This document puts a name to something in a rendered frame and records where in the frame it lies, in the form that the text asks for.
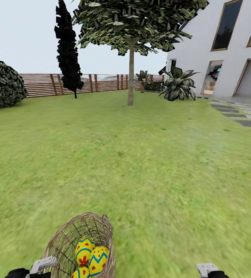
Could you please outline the wicker basket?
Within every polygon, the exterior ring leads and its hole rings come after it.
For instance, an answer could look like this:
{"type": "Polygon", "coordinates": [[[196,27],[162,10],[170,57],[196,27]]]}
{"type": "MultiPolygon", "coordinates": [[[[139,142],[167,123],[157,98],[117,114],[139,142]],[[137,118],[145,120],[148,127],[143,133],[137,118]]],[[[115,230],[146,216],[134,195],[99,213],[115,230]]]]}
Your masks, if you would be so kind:
{"type": "MultiPolygon", "coordinates": [[[[43,258],[48,258],[49,252],[51,252],[52,250],[55,251],[56,254],[56,259],[57,259],[57,263],[56,265],[52,266],[53,269],[52,274],[51,274],[51,278],[64,278],[64,274],[66,277],[71,276],[71,271],[67,272],[65,270],[65,267],[62,266],[65,258],[67,257],[66,253],[67,253],[67,249],[64,250],[64,252],[62,251],[62,247],[65,246],[65,244],[67,244],[68,242],[68,246],[72,246],[73,248],[75,248],[75,244],[73,240],[70,240],[70,236],[66,235],[66,233],[63,231],[64,229],[68,228],[70,224],[74,225],[74,223],[77,220],[80,220],[82,218],[82,220],[88,219],[92,217],[91,220],[88,220],[88,223],[94,223],[94,227],[97,228],[98,224],[102,225],[102,234],[103,237],[99,238],[99,242],[95,243],[95,248],[100,247],[100,246],[105,246],[108,248],[109,253],[108,253],[108,257],[107,257],[107,261],[106,264],[103,268],[103,270],[101,271],[101,273],[97,276],[95,276],[94,278],[115,278],[115,269],[116,269],[116,258],[115,258],[115,254],[114,254],[114,245],[113,245],[113,227],[111,224],[111,221],[109,220],[108,216],[106,214],[103,214],[102,217],[100,217],[98,214],[94,214],[92,212],[87,212],[87,213],[83,213],[81,215],[76,215],[75,217],[71,218],[67,223],[64,223],[57,231],[56,233],[53,235],[53,237],[50,239],[48,246],[45,250],[45,252],[42,254],[41,259],[43,258]],[[60,243],[59,247],[57,247],[55,244],[55,240],[57,240],[61,235],[63,235],[64,237],[64,241],[60,243]],[[52,249],[53,248],[53,249],[52,249]],[[60,255],[62,255],[62,259],[60,259],[60,255]]],[[[76,261],[72,262],[73,264],[73,269],[72,272],[74,273],[76,271],[76,269],[79,267],[78,263],[76,261]]],[[[48,268],[45,269],[41,269],[41,275],[45,274],[46,272],[48,272],[48,268]]]]}

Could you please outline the easter egg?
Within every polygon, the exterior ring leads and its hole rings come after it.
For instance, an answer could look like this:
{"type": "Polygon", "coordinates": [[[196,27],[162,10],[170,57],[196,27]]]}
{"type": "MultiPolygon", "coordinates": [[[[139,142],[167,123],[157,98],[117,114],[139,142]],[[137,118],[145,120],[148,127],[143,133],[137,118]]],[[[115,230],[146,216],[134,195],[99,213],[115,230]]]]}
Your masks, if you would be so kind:
{"type": "Polygon", "coordinates": [[[69,278],[92,278],[90,273],[89,273],[89,268],[88,266],[81,267],[79,266],[76,271],[73,273],[71,272],[71,276],[69,278]]]}
{"type": "Polygon", "coordinates": [[[79,266],[88,265],[89,256],[95,247],[95,242],[91,237],[82,237],[78,240],[74,249],[74,259],[79,266]]]}
{"type": "Polygon", "coordinates": [[[99,275],[103,270],[107,261],[108,253],[109,250],[105,246],[94,248],[91,252],[87,266],[92,278],[99,275]]]}

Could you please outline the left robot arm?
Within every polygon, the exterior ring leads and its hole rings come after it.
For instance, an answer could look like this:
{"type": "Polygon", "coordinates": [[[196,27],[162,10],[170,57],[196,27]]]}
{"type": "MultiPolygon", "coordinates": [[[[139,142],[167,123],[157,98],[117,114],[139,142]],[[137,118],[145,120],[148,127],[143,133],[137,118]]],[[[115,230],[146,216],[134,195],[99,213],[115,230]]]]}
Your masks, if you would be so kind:
{"type": "Polygon", "coordinates": [[[50,255],[48,258],[35,261],[30,270],[25,268],[11,270],[5,278],[51,278],[51,271],[41,275],[41,269],[52,268],[56,263],[56,257],[50,255]]]}

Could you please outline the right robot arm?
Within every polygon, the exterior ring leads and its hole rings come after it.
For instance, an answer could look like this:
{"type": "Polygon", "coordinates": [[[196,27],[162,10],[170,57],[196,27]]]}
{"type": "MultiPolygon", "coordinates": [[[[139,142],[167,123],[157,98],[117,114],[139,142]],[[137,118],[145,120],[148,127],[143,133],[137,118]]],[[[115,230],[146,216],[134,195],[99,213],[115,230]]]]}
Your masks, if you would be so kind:
{"type": "Polygon", "coordinates": [[[198,263],[197,270],[200,278],[229,278],[224,271],[219,271],[213,263],[198,263]]]}

